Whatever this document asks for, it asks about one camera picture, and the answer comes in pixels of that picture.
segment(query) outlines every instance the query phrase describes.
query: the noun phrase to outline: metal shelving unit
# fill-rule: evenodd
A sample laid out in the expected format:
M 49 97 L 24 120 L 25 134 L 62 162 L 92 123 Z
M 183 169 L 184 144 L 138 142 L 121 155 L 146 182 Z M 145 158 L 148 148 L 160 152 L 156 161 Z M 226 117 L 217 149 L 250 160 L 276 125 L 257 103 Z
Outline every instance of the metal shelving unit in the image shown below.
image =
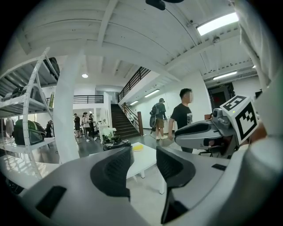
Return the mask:
M 2 96 L 11 92 L 17 86 L 27 85 L 27 91 L 24 95 L 0 103 L 0 118 L 23 115 L 23 136 L 25 141 L 25 145 L 16 145 L 13 138 L 3 137 L 3 128 L 1 128 L 0 148 L 5 151 L 27 154 L 29 159 L 27 161 L 6 154 L 0 158 L 1 171 L 9 180 L 26 189 L 59 166 L 59 164 L 35 162 L 32 154 L 34 149 L 55 141 L 55 138 L 45 138 L 43 142 L 31 145 L 28 132 L 28 114 L 47 112 L 53 118 L 51 114 L 53 109 L 47 105 L 41 90 L 42 84 L 48 85 L 50 82 L 55 84 L 59 77 L 49 61 L 48 51 L 49 47 L 45 49 L 40 57 L 19 64 L 0 76 L 0 95 Z M 50 74 L 44 60 L 47 61 L 55 76 Z M 30 76 L 27 74 L 27 68 L 33 69 Z M 30 98 L 34 83 L 37 83 L 39 87 L 42 103 Z

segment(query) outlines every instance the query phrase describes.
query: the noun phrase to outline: man wearing cap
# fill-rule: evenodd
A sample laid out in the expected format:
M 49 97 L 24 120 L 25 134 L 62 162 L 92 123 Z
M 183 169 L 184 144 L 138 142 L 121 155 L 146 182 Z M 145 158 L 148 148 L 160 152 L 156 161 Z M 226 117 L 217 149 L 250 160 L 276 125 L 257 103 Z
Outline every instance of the man wearing cap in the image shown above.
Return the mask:
M 159 131 L 161 133 L 161 139 L 166 139 L 167 136 L 164 136 L 163 134 L 163 128 L 164 128 L 164 119 L 166 119 L 165 116 L 165 105 L 164 105 L 165 101 L 163 98 L 159 99 L 159 102 L 157 103 L 156 107 L 159 109 L 159 113 L 156 115 L 156 139 L 159 140 Z

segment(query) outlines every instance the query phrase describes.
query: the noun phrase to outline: white table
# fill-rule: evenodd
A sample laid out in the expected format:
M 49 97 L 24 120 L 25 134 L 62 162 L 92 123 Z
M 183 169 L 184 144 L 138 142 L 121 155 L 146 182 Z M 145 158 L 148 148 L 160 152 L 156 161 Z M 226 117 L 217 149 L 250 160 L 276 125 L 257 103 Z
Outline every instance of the white table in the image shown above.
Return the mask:
M 137 174 L 141 174 L 142 178 L 145 178 L 145 170 L 156 164 L 156 150 L 148 147 L 139 142 L 132 144 L 132 146 L 142 145 L 143 150 L 134 151 L 134 163 L 128 170 L 127 178 L 134 177 Z M 160 189 L 159 193 L 163 194 L 165 191 L 165 180 L 159 172 Z

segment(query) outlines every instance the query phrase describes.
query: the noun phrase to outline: person's hand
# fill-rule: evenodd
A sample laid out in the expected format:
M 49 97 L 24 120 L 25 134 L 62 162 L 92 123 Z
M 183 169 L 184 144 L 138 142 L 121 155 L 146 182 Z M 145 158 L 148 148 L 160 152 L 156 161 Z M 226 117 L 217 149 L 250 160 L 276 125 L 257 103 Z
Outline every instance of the person's hand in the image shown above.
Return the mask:
M 168 139 L 169 139 L 169 140 L 173 140 L 172 134 L 168 134 Z

